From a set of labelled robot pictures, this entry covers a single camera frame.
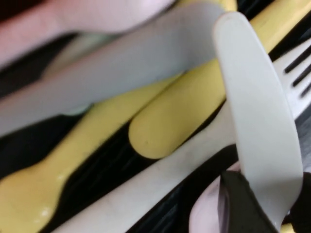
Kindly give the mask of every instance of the yellow spoon handle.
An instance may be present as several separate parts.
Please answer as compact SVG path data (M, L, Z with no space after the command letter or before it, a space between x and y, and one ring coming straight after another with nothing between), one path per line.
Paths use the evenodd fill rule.
M270 52L310 10L310 0L276 0L252 19L251 25ZM214 60L183 75L142 110L130 125L130 142L145 157L167 156L224 99L218 62Z
M276 0L251 20L267 52L311 10L310 0Z
M105 140L177 77L95 104L38 166L48 176L67 178Z

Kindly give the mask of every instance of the yellow plastic knife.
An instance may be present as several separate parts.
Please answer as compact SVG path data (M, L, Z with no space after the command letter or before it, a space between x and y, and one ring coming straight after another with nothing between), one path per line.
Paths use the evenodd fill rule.
M270 52L311 10L310 0L277 0L251 25ZM225 99L216 60L183 75L131 122L129 138L147 158L162 158L181 145Z

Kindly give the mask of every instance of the plastic cutlery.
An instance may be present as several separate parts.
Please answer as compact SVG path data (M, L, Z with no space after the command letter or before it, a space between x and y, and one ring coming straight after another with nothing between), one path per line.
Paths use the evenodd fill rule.
M210 52L209 49L212 49L212 44L208 44L207 39L211 39L208 35L211 34L212 25L223 10L211 3L196 3L180 10L182 10L181 13L177 14L176 17L170 18L170 20L188 19L187 29L188 26L189 28L202 26L202 29L204 28L205 30L200 32L201 39L204 39L204 43L207 44L205 52ZM167 30L171 31L172 27L169 27L169 24L165 24L165 26ZM108 122L105 122L105 124L99 126L98 122L93 122L92 127L90 127L89 122L92 121L92 117L98 117L99 115L93 108L87 117L83 119L87 127L82 121L43 162L8 176L0 182L0 229L2 233L35 232L49 221L69 175L103 140L106 140L117 128L124 124L124 120L128 120L139 108L146 104L145 99L137 99L137 96L142 94L135 95L133 97L135 101L129 99L131 93L127 94L128 96L125 99L128 102L106 101L102 104L113 104L113 106L110 106L109 111L107 111L108 109L104 111L103 107L97 110L102 111L100 114L103 122L105 122L105 119L108 119L113 124L108 125ZM129 106L129 102L133 102L135 106ZM112 116L116 116L116 113L119 113L118 117L112 118ZM107 128L106 138L103 137L103 128ZM78 151L78 153L74 154L74 159L72 156L68 156L72 150Z
M274 1L251 25L270 52L310 10L309 0ZM217 87L214 97L205 91L208 79L222 85L216 60L186 73L142 110L130 125L133 148L147 158L162 158L179 147L225 99L223 88Z
M202 0L180 0L177 5L184 5L193 2L199 2ZM206 2L213 2L221 5L225 10L236 10L238 8L236 0L205 0ZM82 56L87 55L91 51L99 48L103 44L110 42L113 39L112 36L103 34L85 33L77 36L63 51L52 61L52 63L46 68L43 74L49 76L53 72L57 72L62 68L77 61ZM78 109L71 110L64 113L67 116L76 115L84 112L90 107L90 104L82 106Z
M245 16L238 12L222 15L215 24L213 39L241 171L259 205L279 230L303 181L292 113L273 64ZM233 225L229 223L224 222L230 232Z
M66 66L87 56L99 47L108 44L115 36L103 35L98 33L85 33L74 38L70 43L53 59L48 67L43 71L42 79L50 77L54 73L64 69ZM67 116L78 115L89 109L91 104L63 113Z
M281 233L294 233L293 226L291 224L285 224L281 227Z
M223 11L205 2L175 8L84 61L3 98L0 136L211 60L208 29Z
M65 33L119 33L132 29L172 3L173 0L44 1L0 24L0 68Z
M311 45L311 39L294 48L274 62L278 74L294 61ZM305 95L300 98L292 83L311 64L311 56L298 65L292 73L279 76L288 99L292 98L290 108L297 118L307 108L311 99ZM305 88L311 83L311 74L302 82ZM187 141L167 158L164 158L140 174L124 183L76 217L69 220L55 233L70 233L80 230L94 233L108 229L112 233L122 233L133 226L162 198L176 187L202 163L211 158L222 148L235 143L233 123L228 103L225 102L216 118L201 132Z
M174 79L161 81L156 86L147 86L95 104L43 161L2 179L2 233L33 233L45 226L53 216L63 186L73 171L142 106L173 81ZM9 202L15 203L18 209L24 211L20 212L11 205L8 206Z

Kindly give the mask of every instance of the white plastic fork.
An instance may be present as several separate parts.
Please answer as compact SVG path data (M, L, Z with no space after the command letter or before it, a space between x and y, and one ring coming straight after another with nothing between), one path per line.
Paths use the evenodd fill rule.
M289 74L285 74L284 70L310 45L311 39L274 62L295 119L308 107L311 98L309 95L300 98L300 92L296 89L298 86L292 87L292 83L299 76L299 71L305 70L311 64L311 56ZM305 78L301 85L306 88L309 83L311 83L311 74ZM124 232L202 163L222 148L234 143L235 136L230 108L225 103L209 126L173 154L125 182L53 233L70 233L77 230L79 232L101 232L102 229L100 227L96 229L96 226L104 226L107 231L112 233Z

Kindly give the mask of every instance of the yellow plastic spoon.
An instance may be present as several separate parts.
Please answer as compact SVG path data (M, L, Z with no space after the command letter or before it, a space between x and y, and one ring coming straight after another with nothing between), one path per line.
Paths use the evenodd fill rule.
M310 10L309 0L278 0L251 24L270 52ZM154 159L171 154L225 99L222 85L216 60L183 75L131 122L129 139L134 149Z
M176 77L95 104L42 162L0 181L0 232L36 233L53 216L72 172Z

